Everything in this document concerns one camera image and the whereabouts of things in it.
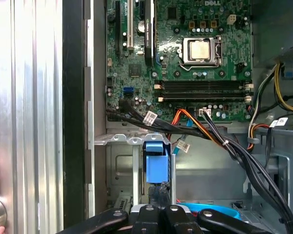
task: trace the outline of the pci slot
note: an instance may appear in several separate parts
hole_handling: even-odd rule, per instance
[[[127,0],[127,48],[133,50],[133,3],[134,0]]]
[[[122,22],[121,22],[121,2],[115,1],[115,50],[117,56],[121,54],[121,34],[122,34]]]
[[[153,66],[154,60],[154,0],[145,0],[145,62]]]
[[[174,101],[191,101],[191,102],[205,102],[205,101],[245,101],[245,94],[243,93],[165,93],[158,97],[159,102],[174,102]]]
[[[154,85],[156,90],[167,92],[182,91],[216,91],[216,90],[237,90],[243,91],[245,83],[243,81],[158,81]]]

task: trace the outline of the dell logo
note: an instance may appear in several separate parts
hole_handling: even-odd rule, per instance
[[[220,1],[205,1],[205,6],[220,6]]]

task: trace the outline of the cpu socket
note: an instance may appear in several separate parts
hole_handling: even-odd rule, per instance
[[[182,60],[181,67],[219,67],[222,64],[221,37],[184,38],[178,53]]]

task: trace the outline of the blue sata port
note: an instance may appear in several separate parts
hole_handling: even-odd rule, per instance
[[[125,97],[131,97],[131,96],[133,96],[134,90],[135,90],[134,87],[124,87],[123,94]]]

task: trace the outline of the blue drive bay latch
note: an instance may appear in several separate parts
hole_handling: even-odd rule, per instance
[[[158,184],[169,182],[170,156],[168,145],[161,141],[149,141],[145,143],[146,155],[146,182]]]

